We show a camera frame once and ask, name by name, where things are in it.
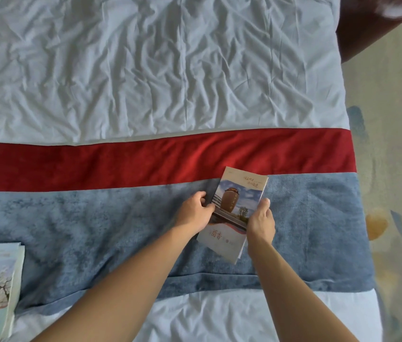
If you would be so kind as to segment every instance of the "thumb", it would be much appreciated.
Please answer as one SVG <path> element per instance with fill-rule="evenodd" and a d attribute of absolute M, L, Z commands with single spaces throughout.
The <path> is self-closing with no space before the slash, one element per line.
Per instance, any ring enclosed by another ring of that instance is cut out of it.
<path fill-rule="evenodd" d="M 257 212 L 264 213 L 266 215 L 266 211 L 269 209 L 271 206 L 271 201 L 269 198 L 263 198 L 260 200 L 258 207 L 257 207 Z"/>
<path fill-rule="evenodd" d="M 214 203 L 210 203 L 206 206 L 206 209 L 210 210 L 211 213 L 215 211 L 215 204 Z"/>

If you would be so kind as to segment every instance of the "red stripe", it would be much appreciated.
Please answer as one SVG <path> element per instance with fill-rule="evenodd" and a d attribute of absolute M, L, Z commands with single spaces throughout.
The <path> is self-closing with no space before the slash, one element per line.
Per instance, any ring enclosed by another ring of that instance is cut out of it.
<path fill-rule="evenodd" d="M 225 166 L 257 174 L 356 172 L 351 133 L 262 128 L 129 143 L 0 143 L 0 191 L 90 190 L 220 178 Z"/>

